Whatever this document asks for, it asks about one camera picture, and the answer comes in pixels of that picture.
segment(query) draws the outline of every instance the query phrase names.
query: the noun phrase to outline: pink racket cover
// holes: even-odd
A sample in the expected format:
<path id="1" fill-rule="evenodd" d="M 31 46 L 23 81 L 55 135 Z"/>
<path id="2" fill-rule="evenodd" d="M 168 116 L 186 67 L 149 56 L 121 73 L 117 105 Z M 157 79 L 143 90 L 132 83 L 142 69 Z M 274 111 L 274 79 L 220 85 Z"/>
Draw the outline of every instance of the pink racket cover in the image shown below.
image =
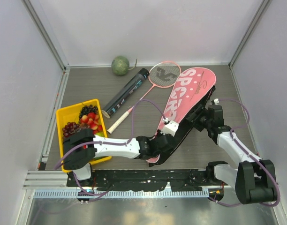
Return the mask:
<path id="1" fill-rule="evenodd" d="M 216 76 L 207 68 L 193 67 L 185 70 L 177 79 L 167 101 L 164 115 L 169 120 L 180 123 L 189 110 L 198 103 L 214 86 Z M 161 120 L 157 130 L 162 130 L 164 121 Z M 158 158 L 147 160 L 156 163 Z"/>

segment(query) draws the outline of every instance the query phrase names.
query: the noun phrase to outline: white wall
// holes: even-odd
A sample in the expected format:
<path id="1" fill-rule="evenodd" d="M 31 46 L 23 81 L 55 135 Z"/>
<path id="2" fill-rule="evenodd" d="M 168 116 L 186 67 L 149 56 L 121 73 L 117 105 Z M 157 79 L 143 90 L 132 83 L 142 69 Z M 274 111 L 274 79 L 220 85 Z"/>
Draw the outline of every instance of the white wall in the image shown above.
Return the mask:
<path id="1" fill-rule="evenodd" d="M 220 64 L 231 60 L 261 0 L 40 0 L 71 66 Z"/>
<path id="2" fill-rule="evenodd" d="M 61 70 L 20 0 L 0 1 L 0 225 L 13 225 L 35 170 Z"/>
<path id="3" fill-rule="evenodd" d="M 273 0 L 234 66 L 257 150 L 272 160 L 287 212 L 287 0 Z"/>

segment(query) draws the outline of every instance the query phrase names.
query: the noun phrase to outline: gray wood tabletop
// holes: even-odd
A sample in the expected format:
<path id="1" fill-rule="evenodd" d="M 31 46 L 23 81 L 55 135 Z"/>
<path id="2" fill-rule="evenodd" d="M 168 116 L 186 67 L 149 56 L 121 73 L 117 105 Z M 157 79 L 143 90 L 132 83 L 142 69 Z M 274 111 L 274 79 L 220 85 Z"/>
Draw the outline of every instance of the gray wood tabletop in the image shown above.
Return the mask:
<path id="1" fill-rule="evenodd" d="M 182 71 L 192 66 L 183 66 Z M 204 66 L 212 70 L 216 77 L 216 90 L 213 98 L 232 98 L 238 100 L 232 75 L 228 66 Z M 97 98 L 101 107 L 105 106 L 114 95 L 141 69 L 137 67 L 128 72 L 125 76 L 115 76 L 109 67 L 101 68 L 72 68 L 69 73 L 68 83 L 65 89 L 62 107 Z M 112 116 L 104 118 L 106 128 L 109 128 L 126 110 L 128 110 L 139 98 L 151 87 L 151 83 L 145 81 L 135 91 L 126 103 Z M 161 89 L 155 87 L 145 98 L 155 102 L 162 110 L 171 93 L 172 88 Z M 221 102 L 224 110 L 225 124 L 235 127 L 245 123 L 242 108 L 234 102 Z M 135 111 L 134 137 L 154 135 L 161 118 L 157 109 L 149 103 L 143 102 L 138 105 Z M 130 138 L 131 116 L 108 137 Z M 236 130 L 240 140 L 253 152 L 254 147 L 247 128 Z M 59 160 L 59 144 L 57 130 L 54 133 L 51 150 L 49 153 L 46 169 L 52 170 Z M 227 153 L 217 146 L 204 130 L 199 132 L 193 129 L 186 137 L 176 152 L 162 165 L 148 167 L 144 160 L 113 157 L 111 160 L 95 165 L 95 169 L 188 169 L 205 168 L 208 162 L 226 161 L 235 166 Z"/>

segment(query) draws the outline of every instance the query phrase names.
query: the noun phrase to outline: racket handle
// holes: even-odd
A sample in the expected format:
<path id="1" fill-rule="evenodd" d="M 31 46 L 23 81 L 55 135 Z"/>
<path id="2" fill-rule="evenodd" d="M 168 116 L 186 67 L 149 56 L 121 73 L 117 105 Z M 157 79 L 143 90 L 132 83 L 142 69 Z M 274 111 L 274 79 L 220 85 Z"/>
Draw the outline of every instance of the racket handle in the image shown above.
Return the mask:
<path id="1" fill-rule="evenodd" d="M 112 132 L 129 116 L 129 112 L 126 111 L 107 131 L 112 134 Z"/>

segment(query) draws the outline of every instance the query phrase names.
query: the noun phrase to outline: melon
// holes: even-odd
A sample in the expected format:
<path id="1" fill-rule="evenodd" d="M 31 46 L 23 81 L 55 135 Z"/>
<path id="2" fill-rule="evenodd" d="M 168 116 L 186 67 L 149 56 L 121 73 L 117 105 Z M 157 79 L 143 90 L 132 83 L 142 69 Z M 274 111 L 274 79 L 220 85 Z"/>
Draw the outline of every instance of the melon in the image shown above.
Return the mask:
<path id="1" fill-rule="evenodd" d="M 115 59 L 111 63 L 112 72 L 118 76 L 123 76 L 127 74 L 129 70 L 132 70 L 133 68 L 135 68 L 134 66 L 133 68 L 129 69 L 129 66 L 130 66 L 129 60 L 124 56 L 115 57 Z"/>

